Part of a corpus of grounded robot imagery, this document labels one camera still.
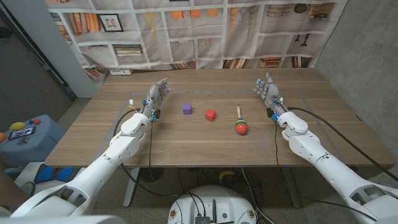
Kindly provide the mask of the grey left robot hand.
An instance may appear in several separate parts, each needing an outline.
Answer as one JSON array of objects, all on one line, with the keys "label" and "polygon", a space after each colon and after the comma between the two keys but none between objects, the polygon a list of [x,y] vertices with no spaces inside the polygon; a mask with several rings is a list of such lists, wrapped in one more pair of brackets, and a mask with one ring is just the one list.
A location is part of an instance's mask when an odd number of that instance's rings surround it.
[{"label": "grey left robot hand", "polygon": [[148,118],[153,117],[155,112],[160,110],[162,102],[169,92],[170,88],[167,85],[167,78],[163,78],[152,85],[146,99],[143,101],[140,113],[146,115]]}]

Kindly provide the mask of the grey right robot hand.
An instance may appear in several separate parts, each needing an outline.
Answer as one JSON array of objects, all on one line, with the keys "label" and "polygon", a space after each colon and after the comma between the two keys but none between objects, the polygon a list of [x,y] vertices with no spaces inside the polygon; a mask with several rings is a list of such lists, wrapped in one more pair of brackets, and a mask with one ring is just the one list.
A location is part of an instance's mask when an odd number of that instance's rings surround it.
[{"label": "grey right robot hand", "polygon": [[266,73],[266,79],[258,79],[256,87],[253,91],[260,96],[267,108],[267,116],[277,121],[279,116],[288,112],[288,109],[283,104],[283,97],[281,97],[278,87],[274,84],[270,73]]}]

